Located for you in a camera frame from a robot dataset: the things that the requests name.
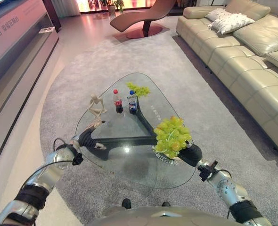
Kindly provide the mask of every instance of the beige leather sofa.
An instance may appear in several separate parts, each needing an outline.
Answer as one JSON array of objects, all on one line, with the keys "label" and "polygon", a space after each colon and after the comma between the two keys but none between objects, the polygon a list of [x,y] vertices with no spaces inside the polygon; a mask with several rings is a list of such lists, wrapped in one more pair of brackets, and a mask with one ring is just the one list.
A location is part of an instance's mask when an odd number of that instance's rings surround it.
[{"label": "beige leather sofa", "polygon": [[184,9],[177,33],[278,146],[278,18],[268,15],[267,6],[232,0],[226,11],[246,14],[255,23],[219,36],[205,18],[217,7]]}]

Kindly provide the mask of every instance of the white floor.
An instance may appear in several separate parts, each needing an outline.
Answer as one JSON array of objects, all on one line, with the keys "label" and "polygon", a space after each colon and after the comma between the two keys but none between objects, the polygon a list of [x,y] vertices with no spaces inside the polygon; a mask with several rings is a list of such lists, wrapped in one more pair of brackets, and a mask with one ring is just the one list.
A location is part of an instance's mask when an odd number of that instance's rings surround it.
[{"label": "white floor", "polygon": [[[59,43],[33,89],[0,157],[0,212],[14,199],[24,180],[43,164],[40,118],[52,82],[64,66],[81,52],[100,44],[105,39],[113,39],[119,43],[112,37],[119,32],[109,25],[110,20],[111,18],[106,14],[86,14],[61,20]],[[177,17],[165,17],[157,23],[175,29]],[[40,211],[37,225],[76,226],[81,223],[55,189],[48,197],[46,207]]]}]

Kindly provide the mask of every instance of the green grapes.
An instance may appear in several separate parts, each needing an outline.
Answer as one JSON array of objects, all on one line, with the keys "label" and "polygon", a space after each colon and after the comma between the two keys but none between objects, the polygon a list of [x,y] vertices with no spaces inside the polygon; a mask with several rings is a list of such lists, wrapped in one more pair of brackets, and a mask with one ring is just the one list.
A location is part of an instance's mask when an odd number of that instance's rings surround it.
[{"label": "green grapes", "polygon": [[186,147],[185,141],[191,140],[189,129],[183,126],[183,119],[172,116],[164,119],[154,132],[157,134],[155,151],[164,153],[169,158],[177,157],[179,151]]},{"label": "green grapes", "polygon": [[149,87],[145,87],[145,86],[136,86],[134,83],[132,82],[127,82],[126,83],[127,87],[130,90],[134,90],[136,92],[136,96],[139,97],[146,97],[149,93]]}]

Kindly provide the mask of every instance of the water bottle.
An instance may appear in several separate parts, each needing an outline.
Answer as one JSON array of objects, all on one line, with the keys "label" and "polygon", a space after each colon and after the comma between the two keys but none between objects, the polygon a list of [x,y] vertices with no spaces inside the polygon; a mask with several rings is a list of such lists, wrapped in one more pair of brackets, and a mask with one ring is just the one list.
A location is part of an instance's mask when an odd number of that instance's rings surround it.
[{"label": "water bottle", "polygon": [[129,110],[131,114],[136,114],[137,112],[137,96],[133,90],[130,91],[129,95]]},{"label": "water bottle", "polygon": [[116,106],[116,112],[122,113],[123,107],[122,107],[122,100],[121,97],[118,95],[118,90],[114,89],[114,96],[113,96],[114,105]]}]

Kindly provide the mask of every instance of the wooden mannequin figure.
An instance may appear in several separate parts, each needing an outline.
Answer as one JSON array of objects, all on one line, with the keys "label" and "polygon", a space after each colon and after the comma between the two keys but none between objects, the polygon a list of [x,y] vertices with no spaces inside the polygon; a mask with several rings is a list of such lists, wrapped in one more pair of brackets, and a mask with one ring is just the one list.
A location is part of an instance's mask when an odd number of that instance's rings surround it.
[{"label": "wooden mannequin figure", "polygon": [[[97,105],[99,102],[101,102],[102,109],[93,108],[94,105]],[[89,105],[89,111],[95,115],[95,118],[99,117],[102,113],[106,113],[107,110],[105,109],[105,106],[103,104],[103,99],[100,97],[98,98],[95,94],[91,94],[91,100]]]}]

